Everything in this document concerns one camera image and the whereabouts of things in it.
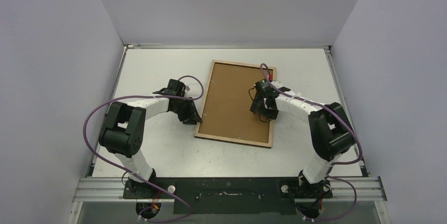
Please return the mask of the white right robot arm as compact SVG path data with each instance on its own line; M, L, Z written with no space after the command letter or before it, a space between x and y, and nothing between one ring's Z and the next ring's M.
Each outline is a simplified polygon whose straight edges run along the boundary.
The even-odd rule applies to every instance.
M250 111L269 122L279 112L288 113L309 126L313 157L298 175L296 193L315 197L329 190L327 176L356 140L344 108L339 103L323 104L302 97L280 82L262 79L254 84Z

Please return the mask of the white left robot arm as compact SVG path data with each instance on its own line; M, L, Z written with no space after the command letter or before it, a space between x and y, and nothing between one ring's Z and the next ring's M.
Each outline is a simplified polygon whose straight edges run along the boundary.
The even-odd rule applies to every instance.
M129 174L126 186L131 192L137 192L144 198L151 198L159 192L156 172L140 150L147 120L172 112L183 124L202 122L188 92L189 87L182 79L170 79L167 87L155 91L150 97L132 98L129 103L116 100L110 104L99 134L99 144L126 168Z

